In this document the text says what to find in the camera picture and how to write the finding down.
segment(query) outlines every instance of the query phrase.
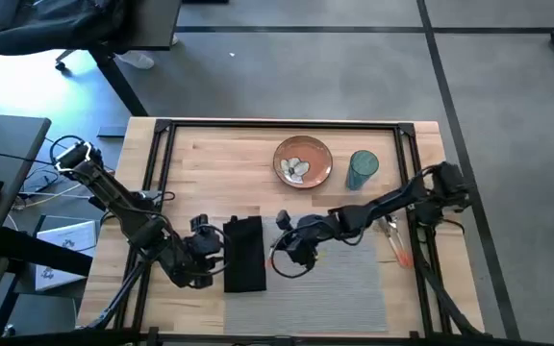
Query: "wooden tabletop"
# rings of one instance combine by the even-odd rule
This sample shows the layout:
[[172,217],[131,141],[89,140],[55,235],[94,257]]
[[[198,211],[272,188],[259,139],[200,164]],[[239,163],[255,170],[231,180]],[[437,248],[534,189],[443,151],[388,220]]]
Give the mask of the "wooden tabletop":
[[[130,120],[116,178],[131,190],[141,188],[155,121],[156,118],[136,117]],[[422,166],[443,161],[438,124],[414,124]],[[331,176],[316,188],[294,189],[283,184],[272,171],[276,147],[295,135],[320,139],[333,155]],[[369,150],[378,157],[380,170],[361,191],[353,192],[344,187],[344,181],[349,158],[360,149]],[[163,152],[162,146],[156,167],[162,166]],[[210,222],[218,226],[227,222],[231,215],[274,217],[281,209],[287,209],[290,214],[325,214],[330,208],[366,203],[399,187],[398,172],[394,138],[390,132],[178,127],[166,188],[176,193],[176,199],[165,203],[163,212],[181,235],[189,233],[189,220],[200,213],[208,214]],[[153,186],[158,179],[159,169],[156,169]],[[397,215],[405,220],[403,211]],[[399,229],[407,230],[405,222],[401,222]],[[409,244],[408,233],[401,234]],[[407,336],[409,331],[422,332],[414,270],[401,268],[386,238],[378,236],[377,239],[378,270],[389,330],[373,335]],[[436,242],[446,290],[472,325],[484,330],[462,232],[454,226],[442,225],[438,227]],[[99,236],[77,325],[86,325],[96,318],[113,298],[122,281],[127,251],[125,237],[116,221],[110,220]],[[125,326],[131,326],[136,293],[132,292]],[[224,334],[223,296],[220,275],[215,277],[214,285],[206,289],[178,288],[156,264],[151,274],[142,328],[156,326],[162,333]],[[437,301],[432,294],[430,298],[435,328],[439,330]]]

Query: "gray carpet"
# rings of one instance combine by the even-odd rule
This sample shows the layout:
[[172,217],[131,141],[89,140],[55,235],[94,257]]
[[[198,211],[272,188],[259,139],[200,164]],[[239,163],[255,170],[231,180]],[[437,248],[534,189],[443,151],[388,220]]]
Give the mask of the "gray carpet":
[[[293,224],[298,221],[292,218]],[[281,231],[264,217],[264,253]],[[301,334],[385,332],[386,306],[380,287],[376,234],[366,232],[356,248],[338,241],[318,247],[314,270],[298,279],[266,269],[265,292],[226,294],[225,333]],[[296,274],[301,267],[278,252],[277,267]]]

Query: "teal glass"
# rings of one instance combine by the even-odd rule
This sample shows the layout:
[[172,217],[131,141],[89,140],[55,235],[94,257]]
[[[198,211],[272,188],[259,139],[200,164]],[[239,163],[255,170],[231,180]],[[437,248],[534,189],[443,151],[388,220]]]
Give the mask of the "teal glass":
[[351,190],[358,190],[380,168],[380,162],[373,153],[359,150],[352,154],[350,166],[347,169],[345,186]]

